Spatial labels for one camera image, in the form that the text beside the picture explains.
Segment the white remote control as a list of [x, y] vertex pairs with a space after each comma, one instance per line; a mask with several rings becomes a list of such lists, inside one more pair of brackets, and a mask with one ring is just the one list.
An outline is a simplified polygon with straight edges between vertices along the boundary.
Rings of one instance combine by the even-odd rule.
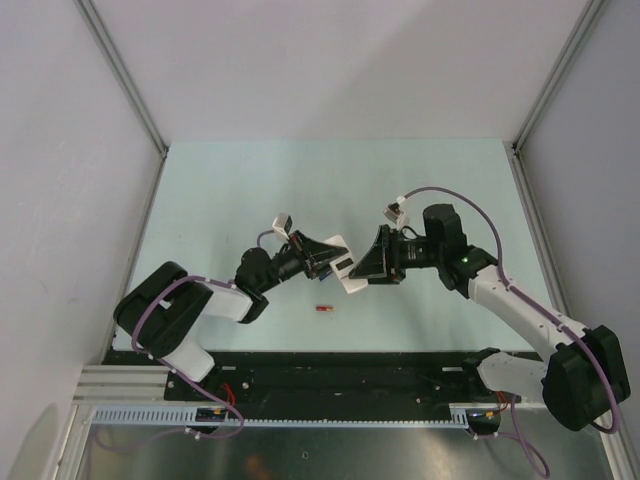
[[[341, 235], [335, 235], [333, 237], [340, 237], [344, 241]], [[350, 277], [350, 273], [355, 267], [355, 259], [345, 241], [344, 244], [348, 248], [348, 254], [331, 262], [321, 276], [331, 272], [332, 274], [328, 279], [338, 279], [347, 294], [354, 294], [365, 289], [368, 286], [368, 281], [365, 279], [352, 279]]]

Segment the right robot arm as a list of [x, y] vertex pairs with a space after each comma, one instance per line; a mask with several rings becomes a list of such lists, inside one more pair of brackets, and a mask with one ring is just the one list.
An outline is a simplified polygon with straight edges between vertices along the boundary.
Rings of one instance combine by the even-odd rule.
[[349, 276], [370, 284], [399, 284], [409, 269], [434, 268], [442, 284], [485, 308], [538, 355], [529, 360], [488, 348], [469, 360], [463, 393], [484, 401], [496, 390], [543, 403], [564, 427], [579, 431], [609, 413], [618, 430], [620, 403], [631, 395], [621, 346], [604, 325], [590, 329], [547, 309], [506, 276], [498, 259], [468, 243], [450, 204], [424, 209], [425, 232], [413, 238], [387, 225]]

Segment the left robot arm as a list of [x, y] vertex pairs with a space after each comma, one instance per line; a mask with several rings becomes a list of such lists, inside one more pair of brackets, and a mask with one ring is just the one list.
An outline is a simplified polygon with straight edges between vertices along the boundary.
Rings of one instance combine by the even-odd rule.
[[113, 319], [135, 351], [185, 375], [187, 389], [207, 400], [219, 392], [221, 376], [213, 356], [191, 337], [200, 318], [249, 324], [269, 305], [268, 291], [299, 274], [324, 279], [351, 260], [341, 236], [319, 242], [296, 230], [273, 255], [260, 246], [246, 250], [230, 282], [190, 275], [167, 261], [117, 304]]

